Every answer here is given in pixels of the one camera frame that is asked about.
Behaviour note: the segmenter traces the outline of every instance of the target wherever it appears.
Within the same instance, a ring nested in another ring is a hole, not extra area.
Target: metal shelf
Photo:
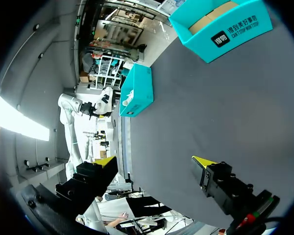
[[[100,72],[100,70],[101,70],[101,64],[102,64],[102,59],[103,58],[110,58],[108,69],[107,69],[107,72],[105,74]],[[115,71],[114,76],[110,76],[109,75],[109,72],[110,72],[110,67],[111,67],[111,63],[112,63],[113,60],[119,60],[119,65],[117,67],[117,70]],[[103,88],[106,87],[107,78],[113,79],[113,82],[111,83],[111,86],[112,87],[115,85],[115,83],[116,83],[117,80],[121,80],[121,76],[120,77],[117,77],[117,75],[118,75],[118,72],[120,70],[121,64],[123,62],[124,62],[124,59],[121,59],[121,58],[118,58],[118,57],[113,57],[113,56],[108,56],[108,55],[103,55],[101,57],[101,59],[100,59],[99,68],[98,68],[98,74],[94,74],[94,76],[96,77],[95,88],[98,89],[98,79],[99,79],[99,77],[102,77],[104,79]]]

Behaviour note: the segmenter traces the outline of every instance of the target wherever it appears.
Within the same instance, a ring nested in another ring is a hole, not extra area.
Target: teal box
[[[210,63],[231,49],[272,30],[262,0],[233,0],[238,6],[225,12],[195,35],[189,28],[228,0],[187,0],[170,17],[182,44]]]
[[[127,99],[127,95],[132,90],[134,91],[134,97],[127,106],[124,106],[123,101]],[[135,117],[152,102],[151,68],[134,64],[121,88],[120,116]]]

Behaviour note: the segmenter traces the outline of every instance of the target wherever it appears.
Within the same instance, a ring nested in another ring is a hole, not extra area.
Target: human hand
[[[103,201],[103,198],[100,197],[100,196],[97,196],[96,198],[97,198],[100,202]]]
[[[125,221],[127,218],[128,218],[128,213],[124,212],[124,213],[119,215],[118,220],[119,221]]]

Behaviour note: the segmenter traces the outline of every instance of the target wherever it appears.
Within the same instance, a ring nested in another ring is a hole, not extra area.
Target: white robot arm
[[[102,91],[94,106],[90,102],[83,103],[82,100],[66,94],[60,95],[58,99],[58,105],[61,108],[60,121],[65,127],[66,140],[70,153],[69,161],[66,163],[67,180],[73,177],[73,174],[76,173],[76,167],[83,162],[77,145],[73,113],[81,112],[90,117],[108,117],[111,115],[114,99],[114,91],[111,87],[107,87]],[[85,225],[87,227],[107,233],[96,201],[92,202],[83,216],[86,220]]]

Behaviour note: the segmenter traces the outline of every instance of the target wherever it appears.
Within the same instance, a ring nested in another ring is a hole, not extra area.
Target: gray table
[[[274,30],[206,64],[176,39],[152,68],[154,103],[131,119],[135,182],[195,220],[232,221],[205,198],[190,169],[192,155],[225,161],[255,193],[294,200],[294,41]]]

